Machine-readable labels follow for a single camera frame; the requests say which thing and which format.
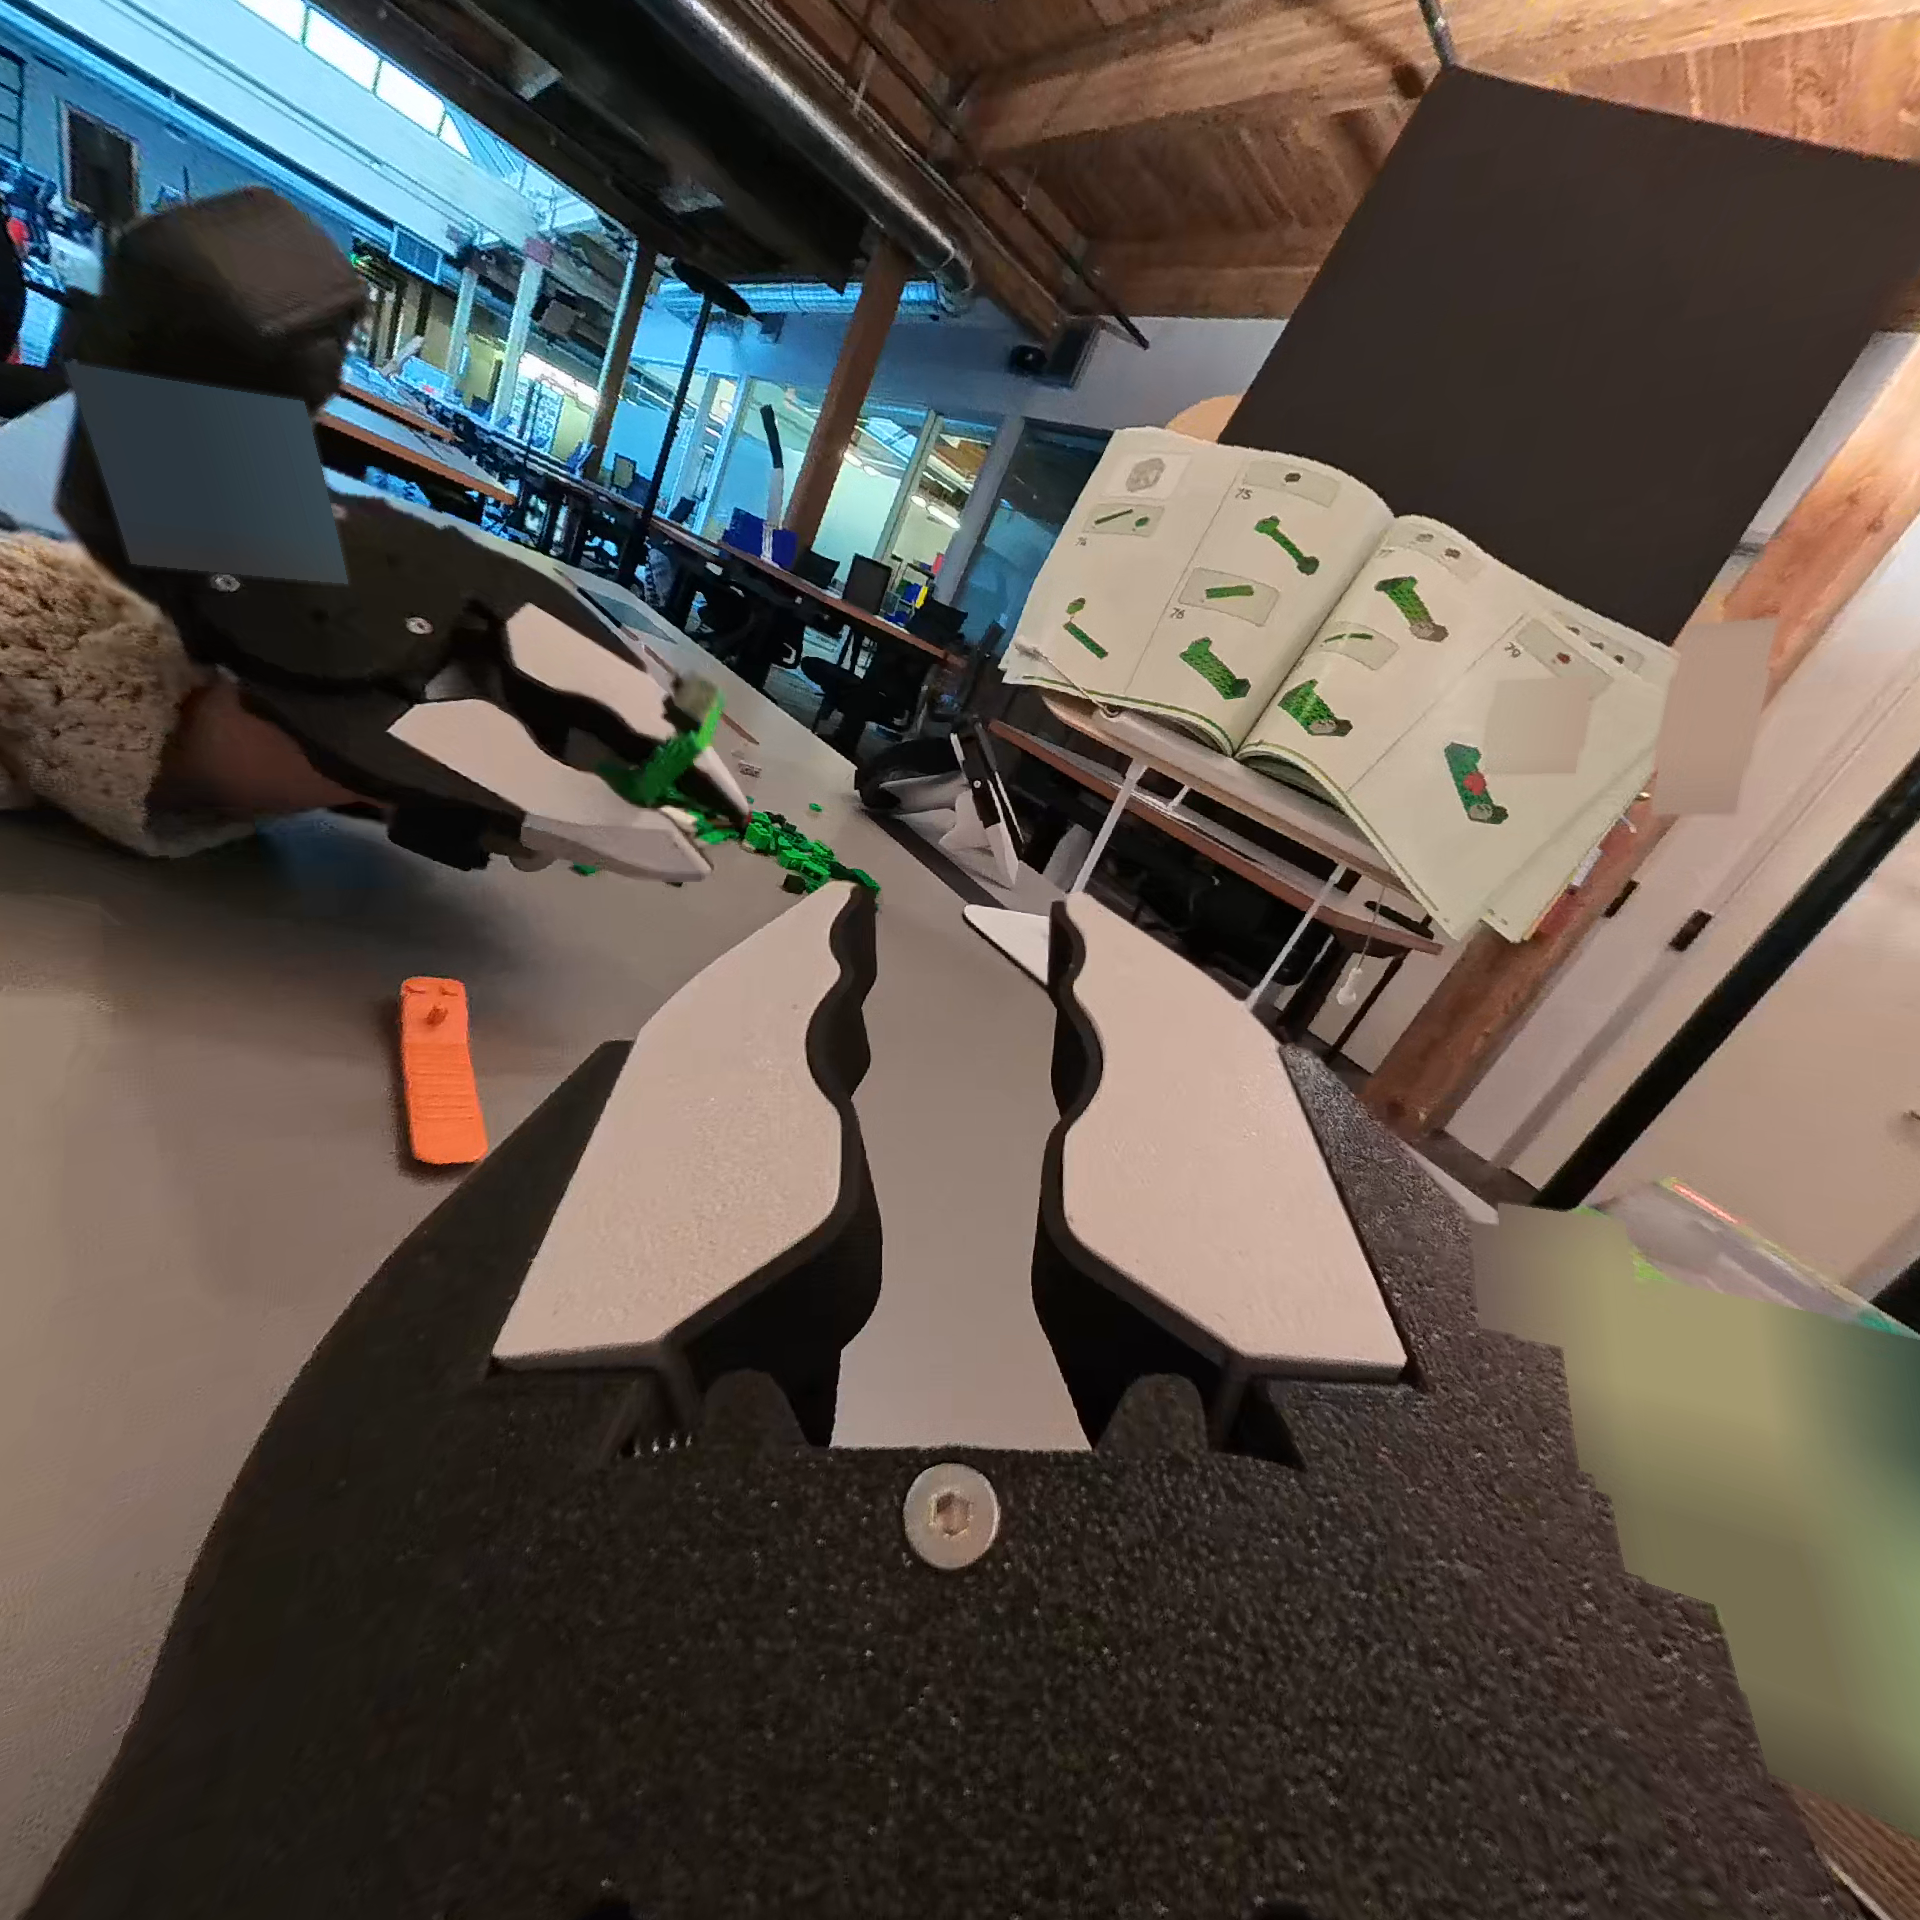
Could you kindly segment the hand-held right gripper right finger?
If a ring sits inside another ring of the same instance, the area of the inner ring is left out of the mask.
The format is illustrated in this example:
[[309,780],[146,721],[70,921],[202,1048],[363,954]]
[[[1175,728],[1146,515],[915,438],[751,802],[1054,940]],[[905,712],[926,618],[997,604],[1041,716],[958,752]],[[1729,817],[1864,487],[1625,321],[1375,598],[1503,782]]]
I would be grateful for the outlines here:
[[1283,1457],[1270,1383],[1391,1388],[1405,1332],[1278,1040],[1088,896],[1047,916],[1054,1009],[1035,1315],[1098,1448],[1147,1379],[1206,1444]]

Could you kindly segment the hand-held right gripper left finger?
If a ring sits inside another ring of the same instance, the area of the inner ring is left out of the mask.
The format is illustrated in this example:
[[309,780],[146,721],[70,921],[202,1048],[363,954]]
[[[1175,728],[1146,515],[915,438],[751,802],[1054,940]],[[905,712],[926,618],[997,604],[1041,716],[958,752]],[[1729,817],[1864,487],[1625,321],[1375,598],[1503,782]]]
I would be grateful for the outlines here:
[[638,1372],[697,1425],[774,1379],[832,1441],[841,1363],[880,1296],[855,1095],[872,1066],[879,903],[826,884],[709,963],[641,1030],[493,1350],[502,1375]]

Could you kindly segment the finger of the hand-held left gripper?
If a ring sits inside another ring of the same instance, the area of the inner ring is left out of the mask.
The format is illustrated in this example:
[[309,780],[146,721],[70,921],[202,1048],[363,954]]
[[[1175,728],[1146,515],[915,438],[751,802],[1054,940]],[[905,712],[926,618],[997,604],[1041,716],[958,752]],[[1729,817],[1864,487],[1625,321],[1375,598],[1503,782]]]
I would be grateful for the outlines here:
[[549,756],[521,721],[483,700],[419,704],[389,740],[451,800],[485,809],[529,855],[635,881],[688,884],[714,874],[685,822],[638,808],[599,776]]
[[[568,719],[568,728],[597,740],[603,759],[638,761],[648,748],[669,740],[675,731],[675,721],[669,719],[669,700],[675,695],[675,686],[685,680],[699,680],[680,678],[662,684],[632,655],[617,648],[609,650],[586,632],[536,606],[521,608],[507,620],[504,646],[514,678],[551,697]],[[723,817],[745,824],[753,802],[726,764],[715,739],[704,756],[704,768],[719,774],[723,793],[739,804],[739,814]]]

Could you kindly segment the green lego plate assembly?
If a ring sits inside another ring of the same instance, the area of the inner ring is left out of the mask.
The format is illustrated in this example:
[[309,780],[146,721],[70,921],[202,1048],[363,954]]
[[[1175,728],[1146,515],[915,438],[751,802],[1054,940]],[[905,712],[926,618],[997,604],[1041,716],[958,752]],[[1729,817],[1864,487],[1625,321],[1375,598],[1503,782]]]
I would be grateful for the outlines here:
[[638,761],[601,759],[594,774],[621,799],[643,809],[677,804],[699,817],[739,814],[739,804],[723,793],[719,774],[704,768],[723,716],[726,697],[719,686],[685,680],[669,700],[669,719],[675,721],[670,739],[648,748]]

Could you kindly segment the person's left forearm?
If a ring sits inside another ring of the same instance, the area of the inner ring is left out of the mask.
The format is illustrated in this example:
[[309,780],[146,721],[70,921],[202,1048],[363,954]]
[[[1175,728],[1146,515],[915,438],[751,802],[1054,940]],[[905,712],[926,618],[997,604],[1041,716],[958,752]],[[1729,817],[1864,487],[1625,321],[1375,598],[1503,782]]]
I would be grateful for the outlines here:
[[145,858],[253,834],[154,791],[190,697],[207,686],[175,624],[80,547],[2,540],[5,809],[55,809]]

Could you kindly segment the pile of lego pieces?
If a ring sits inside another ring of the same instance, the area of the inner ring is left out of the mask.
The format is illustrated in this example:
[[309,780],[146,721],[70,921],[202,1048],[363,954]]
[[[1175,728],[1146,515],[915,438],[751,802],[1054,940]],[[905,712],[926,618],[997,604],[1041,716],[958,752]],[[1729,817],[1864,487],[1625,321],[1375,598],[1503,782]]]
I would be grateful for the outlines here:
[[880,883],[873,876],[846,865],[826,841],[808,834],[777,812],[754,809],[745,824],[735,824],[704,808],[688,808],[686,814],[699,847],[741,847],[774,862],[779,866],[782,888],[792,896],[811,896],[832,883],[846,883],[873,902],[880,899]]

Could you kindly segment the orange lego brick separator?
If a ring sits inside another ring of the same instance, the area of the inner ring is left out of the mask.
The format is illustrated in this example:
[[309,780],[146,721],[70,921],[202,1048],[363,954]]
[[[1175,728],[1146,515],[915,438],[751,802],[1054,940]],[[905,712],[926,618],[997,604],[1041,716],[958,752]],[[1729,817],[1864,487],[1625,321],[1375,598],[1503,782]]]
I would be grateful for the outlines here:
[[417,1164],[466,1169],[489,1152],[472,1055],[466,987],[451,976],[409,976],[398,996],[401,1105]]

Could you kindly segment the green lego box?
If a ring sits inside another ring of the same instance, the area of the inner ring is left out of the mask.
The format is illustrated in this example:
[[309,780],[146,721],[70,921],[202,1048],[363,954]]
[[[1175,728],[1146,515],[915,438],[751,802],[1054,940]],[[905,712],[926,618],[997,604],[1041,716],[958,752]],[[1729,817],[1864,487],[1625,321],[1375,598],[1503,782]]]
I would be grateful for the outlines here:
[[1785,1306],[1845,1323],[1917,1337],[1917,1331],[1850,1288],[1766,1240],[1741,1217],[1677,1179],[1639,1185],[1599,1203],[1635,1250],[1643,1281],[1667,1281]]

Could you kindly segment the lego instruction booklet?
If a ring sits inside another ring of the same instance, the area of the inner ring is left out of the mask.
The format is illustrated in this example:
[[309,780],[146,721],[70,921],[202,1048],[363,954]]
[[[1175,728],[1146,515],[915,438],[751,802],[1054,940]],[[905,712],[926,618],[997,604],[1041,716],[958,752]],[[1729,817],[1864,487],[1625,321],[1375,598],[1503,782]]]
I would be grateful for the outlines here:
[[1649,784],[1673,655],[1335,467],[1139,425],[1001,674],[1326,800],[1450,940],[1518,944]]

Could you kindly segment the person's left hand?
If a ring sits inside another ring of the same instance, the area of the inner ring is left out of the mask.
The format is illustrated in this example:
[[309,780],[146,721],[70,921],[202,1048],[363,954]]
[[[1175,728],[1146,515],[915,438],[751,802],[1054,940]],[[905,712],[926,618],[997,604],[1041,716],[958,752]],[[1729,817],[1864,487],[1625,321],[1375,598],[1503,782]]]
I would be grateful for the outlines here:
[[152,817],[239,826],[309,812],[387,822],[393,809],[325,777],[288,735],[247,708],[226,680],[209,682],[183,703],[152,786]]

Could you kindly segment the wooden top desk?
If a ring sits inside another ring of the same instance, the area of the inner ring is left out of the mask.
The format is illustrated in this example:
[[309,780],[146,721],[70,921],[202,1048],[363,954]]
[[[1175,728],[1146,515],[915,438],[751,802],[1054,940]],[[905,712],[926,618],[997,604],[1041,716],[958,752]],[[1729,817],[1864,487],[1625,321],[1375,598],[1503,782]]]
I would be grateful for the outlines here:
[[489,500],[502,510],[519,505],[513,487],[466,457],[445,438],[423,432],[355,396],[335,396],[317,415],[325,463],[409,473],[422,491]]
[[973,658],[955,641],[904,627],[811,578],[714,544],[673,520],[653,520],[648,542],[673,561],[664,615],[754,689],[775,670],[816,689],[818,724],[854,752],[864,730],[912,731],[939,680],[966,680]]

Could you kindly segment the white and black device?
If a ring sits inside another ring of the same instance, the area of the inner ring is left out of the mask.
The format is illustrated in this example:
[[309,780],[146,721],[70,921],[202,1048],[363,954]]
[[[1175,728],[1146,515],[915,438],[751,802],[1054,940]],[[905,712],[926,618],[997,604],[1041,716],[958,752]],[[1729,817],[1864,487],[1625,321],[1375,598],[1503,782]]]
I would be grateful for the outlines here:
[[1001,890],[1018,888],[1025,831],[987,722],[968,719],[882,748],[855,768],[855,799],[875,818],[933,832],[945,855],[983,858]]

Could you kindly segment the black board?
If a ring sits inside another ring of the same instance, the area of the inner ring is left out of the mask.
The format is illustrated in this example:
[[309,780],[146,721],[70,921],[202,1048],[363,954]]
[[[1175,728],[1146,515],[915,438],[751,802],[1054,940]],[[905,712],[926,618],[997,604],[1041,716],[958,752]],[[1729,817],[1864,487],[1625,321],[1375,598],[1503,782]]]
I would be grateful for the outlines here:
[[1221,439],[1673,642],[1918,267],[1918,170],[1447,67]]

